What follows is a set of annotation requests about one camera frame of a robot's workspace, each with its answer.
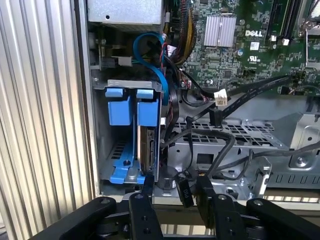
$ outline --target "motherboard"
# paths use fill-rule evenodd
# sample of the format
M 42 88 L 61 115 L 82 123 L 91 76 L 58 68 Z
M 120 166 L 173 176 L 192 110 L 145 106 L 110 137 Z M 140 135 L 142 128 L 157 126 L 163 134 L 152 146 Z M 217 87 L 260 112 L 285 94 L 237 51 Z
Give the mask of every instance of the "motherboard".
M 250 83 L 293 74 L 274 91 L 320 85 L 319 1 L 193 0 L 197 39 L 183 68 L 205 89 L 229 79 Z M 319 94 L 304 88 L 295 95 Z

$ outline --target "expansion slot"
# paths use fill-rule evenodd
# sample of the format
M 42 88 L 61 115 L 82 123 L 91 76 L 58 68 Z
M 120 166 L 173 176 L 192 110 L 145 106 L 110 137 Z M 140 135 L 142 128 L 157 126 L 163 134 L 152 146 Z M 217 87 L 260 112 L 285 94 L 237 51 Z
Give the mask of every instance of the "expansion slot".
M 283 20 L 281 31 L 280 31 L 280 37 L 282 39 L 287 39 L 287 40 L 292 39 L 301 2 L 302 0 L 287 1 L 285 13 L 284 13 L 284 20 Z

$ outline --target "corrugated metal panel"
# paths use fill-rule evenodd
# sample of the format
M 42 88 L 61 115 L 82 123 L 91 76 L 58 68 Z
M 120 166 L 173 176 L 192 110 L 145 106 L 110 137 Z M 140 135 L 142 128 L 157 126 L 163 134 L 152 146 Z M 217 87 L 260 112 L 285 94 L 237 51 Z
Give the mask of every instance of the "corrugated metal panel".
M 0 1 L 0 211 L 11 239 L 93 197 L 73 9 Z

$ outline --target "red wire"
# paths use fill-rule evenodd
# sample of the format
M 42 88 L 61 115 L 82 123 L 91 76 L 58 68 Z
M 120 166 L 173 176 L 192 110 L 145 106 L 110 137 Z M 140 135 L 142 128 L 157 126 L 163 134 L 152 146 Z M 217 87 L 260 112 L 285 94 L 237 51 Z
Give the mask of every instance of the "red wire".
M 163 73 L 164 76 L 166 76 L 166 73 L 164 72 L 164 63 L 162 62 L 162 56 L 164 54 L 164 51 L 165 51 L 165 47 L 167 46 L 168 44 L 165 42 L 164 44 L 162 44 L 162 50 L 161 50 L 161 54 L 160 54 L 160 63 L 161 63 L 161 71 Z

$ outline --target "green circuit board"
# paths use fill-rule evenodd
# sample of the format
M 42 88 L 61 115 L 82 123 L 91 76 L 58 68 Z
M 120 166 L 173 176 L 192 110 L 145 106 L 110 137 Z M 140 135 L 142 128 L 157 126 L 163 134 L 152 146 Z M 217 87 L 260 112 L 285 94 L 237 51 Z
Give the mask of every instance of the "green circuit board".
M 306 67 L 306 38 L 298 36 L 298 17 L 289 45 L 283 45 L 281 39 L 272 42 L 268 31 L 280 34 L 286 17 L 287 0 L 193 0 L 193 13 L 196 21 L 197 41 L 195 48 L 184 69 L 197 79 L 205 89 L 219 88 L 230 78 L 241 78 L 251 83 L 254 81 L 295 74 L 296 78 L 289 86 L 296 88 L 302 85 L 319 87 L 320 75 L 316 68 Z M 232 47 L 205 46 L 207 17 L 236 17 Z M 320 38 L 308 40 L 308 61 L 320 63 Z M 314 96 L 314 89 L 303 89 L 300 95 Z

